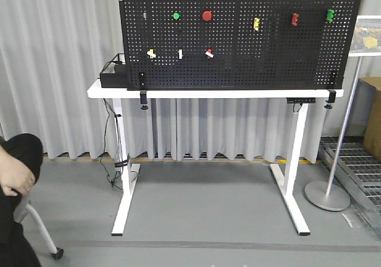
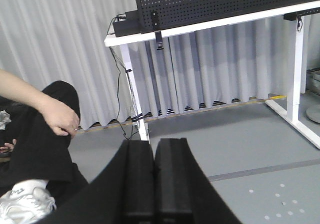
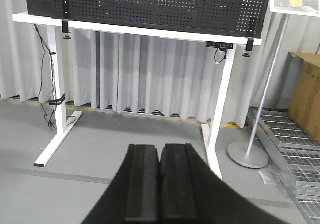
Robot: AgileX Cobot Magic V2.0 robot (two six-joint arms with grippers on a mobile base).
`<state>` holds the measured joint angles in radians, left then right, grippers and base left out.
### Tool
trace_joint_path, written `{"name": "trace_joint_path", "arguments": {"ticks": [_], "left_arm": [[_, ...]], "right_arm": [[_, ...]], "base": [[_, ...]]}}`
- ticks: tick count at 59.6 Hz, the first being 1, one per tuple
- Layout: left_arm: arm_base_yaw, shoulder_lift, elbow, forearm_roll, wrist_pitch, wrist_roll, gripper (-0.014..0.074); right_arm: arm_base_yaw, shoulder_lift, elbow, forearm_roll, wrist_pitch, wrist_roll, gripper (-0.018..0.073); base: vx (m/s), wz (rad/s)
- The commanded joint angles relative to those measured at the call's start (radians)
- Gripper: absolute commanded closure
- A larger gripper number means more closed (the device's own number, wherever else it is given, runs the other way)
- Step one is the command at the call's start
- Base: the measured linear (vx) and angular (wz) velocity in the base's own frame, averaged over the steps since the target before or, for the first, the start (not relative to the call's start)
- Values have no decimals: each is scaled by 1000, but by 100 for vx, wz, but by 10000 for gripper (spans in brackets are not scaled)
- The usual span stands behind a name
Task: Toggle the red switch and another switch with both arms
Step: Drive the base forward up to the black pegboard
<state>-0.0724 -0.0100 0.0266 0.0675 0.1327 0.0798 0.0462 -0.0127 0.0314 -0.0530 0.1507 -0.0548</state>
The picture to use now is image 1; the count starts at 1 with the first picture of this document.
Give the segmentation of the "person's bare hand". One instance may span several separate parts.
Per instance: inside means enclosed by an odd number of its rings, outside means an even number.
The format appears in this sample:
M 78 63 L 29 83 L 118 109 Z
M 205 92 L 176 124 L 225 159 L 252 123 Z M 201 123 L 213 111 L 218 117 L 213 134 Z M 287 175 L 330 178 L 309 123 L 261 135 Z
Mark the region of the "person's bare hand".
M 28 167 L 1 147 L 1 189 L 6 196 L 26 195 L 35 184 Z

